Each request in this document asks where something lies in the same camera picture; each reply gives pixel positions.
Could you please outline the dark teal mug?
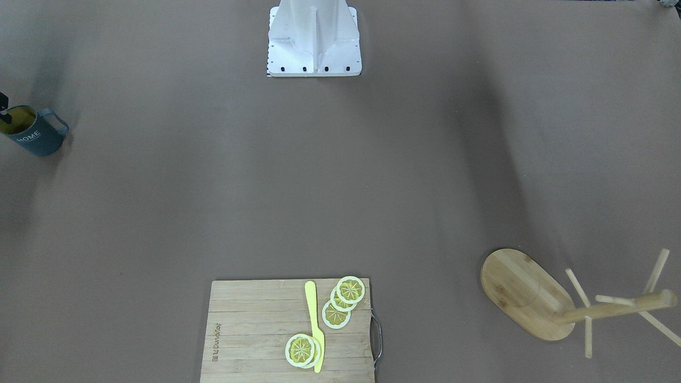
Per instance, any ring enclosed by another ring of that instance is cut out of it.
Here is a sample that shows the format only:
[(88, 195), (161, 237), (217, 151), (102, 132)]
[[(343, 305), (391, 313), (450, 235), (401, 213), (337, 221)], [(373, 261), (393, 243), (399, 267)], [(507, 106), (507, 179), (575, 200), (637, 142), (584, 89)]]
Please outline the dark teal mug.
[(55, 153), (69, 131), (69, 124), (49, 107), (36, 111), (14, 106), (2, 112), (2, 134), (39, 157)]

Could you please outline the wooden cup storage rack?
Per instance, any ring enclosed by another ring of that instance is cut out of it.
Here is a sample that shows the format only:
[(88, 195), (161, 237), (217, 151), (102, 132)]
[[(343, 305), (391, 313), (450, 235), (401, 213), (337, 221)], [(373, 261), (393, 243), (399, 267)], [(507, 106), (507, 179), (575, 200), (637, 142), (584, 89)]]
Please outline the wooden cup storage rack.
[(633, 298), (598, 294), (591, 303), (576, 275), (566, 270), (582, 306), (577, 307), (566, 289), (529, 255), (516, 249), (498, 249), (488, 255), (480, 269), (480, 283), (487, 298), (523, 330), (543, 341), (569, 336), (577, 323), (584, 324), (584, 354), (593, 356), (593, 322), (598, 319), (637, 314), (679, 344), (679, 335), (652, 315), (678, 305), (670, 289), (656, 290), (670, 252), (662, 249), (641, 295)]

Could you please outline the bamboo cutting board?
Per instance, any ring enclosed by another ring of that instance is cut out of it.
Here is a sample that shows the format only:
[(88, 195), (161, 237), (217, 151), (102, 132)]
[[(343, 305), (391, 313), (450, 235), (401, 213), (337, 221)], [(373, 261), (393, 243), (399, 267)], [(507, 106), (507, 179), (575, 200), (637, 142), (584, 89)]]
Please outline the bamboo cutting board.
[[(226, 280), (211, 285), (201, 382), (373, 382), (384, 335), (372, 307), (370, 281), (342, 329), (330, 329), (322, 308), (342, 277)], [(295, 368), (285, 358), (291, 336), (312, 337), (304, 284), (317, 286), (319, 327), (325, 335), (320, 373)]]

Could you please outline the yellow plastic knife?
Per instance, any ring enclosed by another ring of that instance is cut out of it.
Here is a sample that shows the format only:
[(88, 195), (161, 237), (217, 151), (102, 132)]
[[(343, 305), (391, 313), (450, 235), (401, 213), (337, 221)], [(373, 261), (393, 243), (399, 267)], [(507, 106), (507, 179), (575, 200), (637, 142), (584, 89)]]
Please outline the yellow plastic knife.
[(312, 336), (313, 338), (319, 343), (320, 349), (319, 349), (319, 359), (316, 361), (316, 364), (314, 364), (314, 373), (320, 373), (323, 362), (324, 362), (324, 357), (325, 357), (325, 351), (326, 351), (326, 342), (325, 342), (325, 335), (323, 331), (319, 327), (319, 312), (318, 312), (318, 303), (317, 303), (317, 286), (316, 283), (313, 280), (309, 280), (304, 284), (304, 292), (305, 292), (305, 298), (306, 298), (306, 304), (308, 307), (308, 312), (309, 312), (309, 317), (310, 317), (310, 323), (311, 323), (311, 331), (312, 331)]

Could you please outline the lemon slice near knife tip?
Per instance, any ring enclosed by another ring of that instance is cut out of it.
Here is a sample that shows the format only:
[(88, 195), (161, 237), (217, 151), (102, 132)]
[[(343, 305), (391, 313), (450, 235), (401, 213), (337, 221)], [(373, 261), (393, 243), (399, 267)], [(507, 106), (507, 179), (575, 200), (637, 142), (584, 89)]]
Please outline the lemon slice near knife tip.
[(291, 336), (285, 347), (285, 358), (295, 368), (304, 367), (313, 359), (314, 344), (311, 336), (298, 333)]

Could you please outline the lemon slice row middle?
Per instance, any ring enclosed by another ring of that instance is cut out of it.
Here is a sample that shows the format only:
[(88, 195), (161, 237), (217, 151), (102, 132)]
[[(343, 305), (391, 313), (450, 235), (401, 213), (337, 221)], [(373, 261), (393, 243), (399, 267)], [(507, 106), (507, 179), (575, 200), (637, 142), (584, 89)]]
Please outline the lemon slice row middle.
[(330, 294), (330, 305), (333, 306), (337, 311), (349, 312), (356, 308), (357, 303), (346, 303), (338, 295), (337, 289), (334, 288)]

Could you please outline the lemon slice row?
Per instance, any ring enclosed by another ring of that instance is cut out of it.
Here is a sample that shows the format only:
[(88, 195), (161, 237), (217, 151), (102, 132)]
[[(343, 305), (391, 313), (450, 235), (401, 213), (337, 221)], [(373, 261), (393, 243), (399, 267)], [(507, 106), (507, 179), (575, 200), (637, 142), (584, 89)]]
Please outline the lemon slice row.
[(331, 301), (327, 301), (322, 308), (322, 320), (330, 329), (342, 329), (351, 318), (351, 311), (340, 311)]
[(346, 303), (338, 295), (337, 289), (334, 288), (330, 294), (330, 305), (333, 306), (337, 311), (349, 312), (356, 308), (357, 303)]
[(341, 278), (335, 289), (338, 298), (348, 305), (359, 303), (367, 290), (362, 279), (355, 276)]

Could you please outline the lemon slice row back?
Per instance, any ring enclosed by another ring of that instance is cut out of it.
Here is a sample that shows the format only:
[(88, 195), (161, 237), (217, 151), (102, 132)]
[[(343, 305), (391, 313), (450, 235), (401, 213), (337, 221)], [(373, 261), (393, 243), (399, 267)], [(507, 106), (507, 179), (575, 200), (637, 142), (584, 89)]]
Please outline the lemon slice row back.
[(335, 289), (338, 298), (348, 305), (359, 303), (367, 290), (362, 279), (355, 276), (341, 278)]

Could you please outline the lemon slice row front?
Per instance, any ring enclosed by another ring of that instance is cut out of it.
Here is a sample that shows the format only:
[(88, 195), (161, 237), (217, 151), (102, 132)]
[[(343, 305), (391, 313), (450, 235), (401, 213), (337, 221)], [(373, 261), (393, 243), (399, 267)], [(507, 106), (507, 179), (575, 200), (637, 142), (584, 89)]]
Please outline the lemon slice row front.
[(327, 301), (322, 308), (322, 320), (330, 329), (342, 329), (351, 318), (351, 311), (340, 311), (331, 301)]

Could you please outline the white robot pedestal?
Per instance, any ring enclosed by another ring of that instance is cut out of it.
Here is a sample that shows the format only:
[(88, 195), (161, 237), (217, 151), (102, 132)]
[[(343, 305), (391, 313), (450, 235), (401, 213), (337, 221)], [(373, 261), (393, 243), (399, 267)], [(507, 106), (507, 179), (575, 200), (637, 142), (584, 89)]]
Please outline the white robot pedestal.
[(358, 12), (346, 1), (282, 1), (268, 20), (268, 76), (362, 73)]

